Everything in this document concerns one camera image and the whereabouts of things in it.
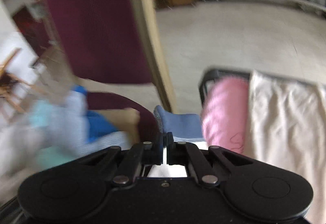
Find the beige floor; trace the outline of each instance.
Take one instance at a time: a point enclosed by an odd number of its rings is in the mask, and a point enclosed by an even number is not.
[[[259,3],[206,2],[160,10],[157,21],[180,113],[200,113],[198,83],[211,66],[326,83],[326,20],[316,15]],[[81,84],[124,95],[150,111],[160,103],[152,85]]]

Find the metal screw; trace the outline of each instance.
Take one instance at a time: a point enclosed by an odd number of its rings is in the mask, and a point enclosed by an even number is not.
[[[169,187],[170,184],[169,184],[168,182],[164,182],[164,183],[161,183],[161,186],[162,186],[162,187]]]
[[[218,178],[215,175],[205,175],[202,177],[202,180],[204,183],[215,184]]]
[[[113,178],[113,182],[116,184],[126,184],[129,182],[129,178],[125,175],[118,175]]]

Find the maroon chair backrest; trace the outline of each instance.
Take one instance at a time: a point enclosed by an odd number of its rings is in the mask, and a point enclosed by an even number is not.
[[[102,83],[151,82],[130,0],[46,3],[76,76]]]

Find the rolled pink fabric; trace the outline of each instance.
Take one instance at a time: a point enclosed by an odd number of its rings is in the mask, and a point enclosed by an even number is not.
[[[248,82],[225,77],[208,92],[202,111],[203,136],[208,144],[242,153],[248,116]]]

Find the beige cloth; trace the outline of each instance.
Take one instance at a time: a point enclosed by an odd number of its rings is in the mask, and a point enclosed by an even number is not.
[[[314,189],[306,218],[326,223],[325,88],[253,72],[244,155],[295,172]]]
[[[126,108],[122,110],[97,110],[96,112],[102,114],[120,131],[125,131],[129,136],[131,144],[140,142],[138,133],[138,123],[140,120],[139,111],[133,108]]]

